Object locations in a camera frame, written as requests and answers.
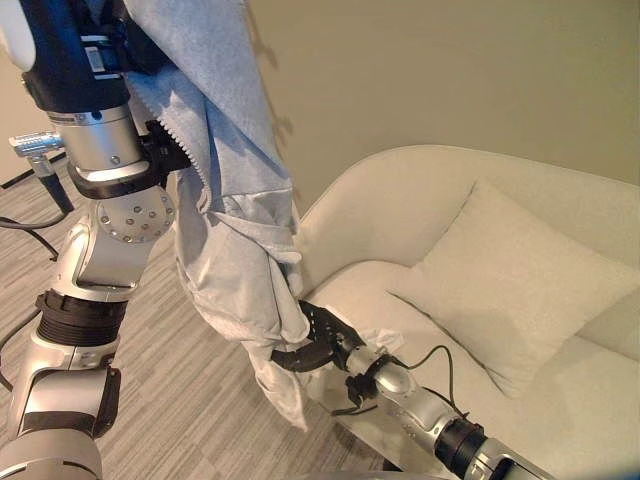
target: gray carpet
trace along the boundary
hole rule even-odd
[[[86,205],[63,163],[56,169],[72,201]],[[41,232],[60,248],[84,214],[80,210]],[[0,192],[2,216],[35,222],[56,213],[35,178]],[[0,267],[4,335],[48,288],[54,264],[29,235],[1,230]],[[98,441],[105,478],[279,479],[305,472],[381,469],[379,455],[311,401],[306,406],[309,433],[278,415],[255,383],[244,350],[209,327],[183,294],[170,234],[156,245],[120,334],[114,362],[123,372],[120,412],[112,430]],[[15,378],[24,338],[23,333],[3,352],[2,368],[9,379]],[[0,392],[3,433],[8,403],[9,394]]]

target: beige wall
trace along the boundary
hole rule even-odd
[[[0,184],[31,168],[24,158],[16,156],[7,138],[52,129],[47,116],[36,108],[20,83],[20,70],[0,48]]]
[[[301,210],[348,166],[440,143],[639,182],[635,0],[252,0]]]

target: black robot arm segment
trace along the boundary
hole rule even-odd
[[[309,318],[310,345],[295,352],[274,351],[271,359],[283,368],[306,371],[333,360],[349,373],[349,399],[360,407],[375,397],[378,406],[400,422],[407,435],[434,454],[463,480],[552,480],[552,477],[462,416],[453,405],[420,387],[392,355],[375,352],[357,332],[329,310],[301,302]]]

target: black cable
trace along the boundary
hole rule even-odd
[[[456,406],[455,403],[452,403],[451,400],[449,400],[447,397],[445,397],[444,395],[442,395],[440,392],[437,392],[429,387],[422,387],[423,390],[426,390],[427,392],[433,393],[436,397],[438,397],[440,400],[442,400],[443,402],[446,402],[451,408],[453,408],[453,410],[460,415],[462,418],[467,418],[467,415],[469,415],[469,412],[467,413],[462,413],[462,411]]]
[[[446,345],[437,345],[435,347],[433,347],[431,349],[431,351],[429,353],[427,353],[427,355],[420,360],[418,363],[416,363],[415,365],[406,365],[405,363],[403,363],[402,361],[398,360],[397,358],[394,358],[394,362],[397,365],[400,365],[403,368],[406,368],[407,370],[415,370],[416,368],[422,366],[427,360],[429,360],[431,358],[431,356],[436,353],[436,351],[438,350],[444,350],[445,353],[447,354],[447,358],[449,360],[449,400],[450,400],[450,404],[455,407],[456,405],[456,401],[453,398],[453,357],[451,356],[451,351],[449,350],[449,348],[447,348]]]
[[[15,220],[8,217],[0,217],[0,222],[9,222],[14,224],[18,223]],[[58,260],[58,251],[55,248],[53,248],[53,245],[47,242],[42,235],[40,235],[37,232],[34,232],[33,230],[24,230],[24,231],[29,235],[31,235],[33,238],[35,238],[37,241],[39,241],[44,248],[46,248],[47,250],[49,250],[49,252],[51,252],[52,256],[49,258],[49,260],[51,260],[52,262],[55,262],[56,260]]]
[[[435,347],[433,347],[431,349],[431,351],[422,359],[420,360],[418,363],[414,364],[414,365],[407,365],[404,362],[402,362],[401,360],[393,357],[392,361],[396,364],[401,366],[402,368],[406,368],[407,370],[415,370],[416,368],[424,365],[424,363],[429,360],[431,358],[431,356],[438,350],[444,350],[445,353],[447,354],[447,359],[449,361],[449,398],[445,397],[444,395],[442,395],[440,392],[437,392],[436,390],[433,390],[429,387],[422,387],[424,390],[434,394],[435,396],[437,396],[438,398],[440,398],[440,400],[446,402],[451,408],[453,408],[453,410],[460,415],[462,418],[467,418],[467,415],[469,415],[469,412],[463,413],[458,406],[456,405],[456,402],[454,400],[453,397],[453,356],[451,355],[451,350],[449,350],[449,348],[446,345],[437,345]],[[369,412],[375,408],[377,408],[377,405],[374,405],[372,407],[369,408],[365,408],[364,410],[359,410],[360,407],[351,407],[351,408],[344,408],[341,410],[334,410],[331,412],[331,415],[334,417],[338,417],[338,416],[343,416],[343,415],[361,415],[363,413]]]
[[[10,228],[13,230],[40,230],[42,228],[49,228],[57,223],[60,223],[67,217],[67,215],[68,213],[66,212],[60,212],[60,214],[54,219],[42,223],[11,223],[0,221],[0,228]]]
[[[38,316],[38,314],[40,313],[40,309],[36,308],[35,310],[33,310],[24,320],[22,320],[20,323],[18,323],[15,327],[13,327],[11,329],[11,331],[9,333],[7,333],[4,337],[2,337],[2,339],[0,340],[0,366],[2,365],[2,349],[4,348],[4,346],[9,342],[9,340],[11,340],[20,330],[22,330],[29,322],[31,322],[31,320],[33,320],[34,318],[36,318]],[[7,380],[7,378],[2,374],[2,371],[0,371],[0,384],[2,384],[2,386],[4,388],[6,388],[7,390],[9,390],[10,392],[13,390],[13,385],[11,384],[11,382],[9,380]]]

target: light blue cloth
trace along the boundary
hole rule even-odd
[[[297,377],[270,362],[308,322],[295,299],[292,185],[235,0],[127,0],[138,25],[177,66],[127,81],[189,154],[178,175],[178,269],[205,320],[249,352],[265,395],[305,428]]]

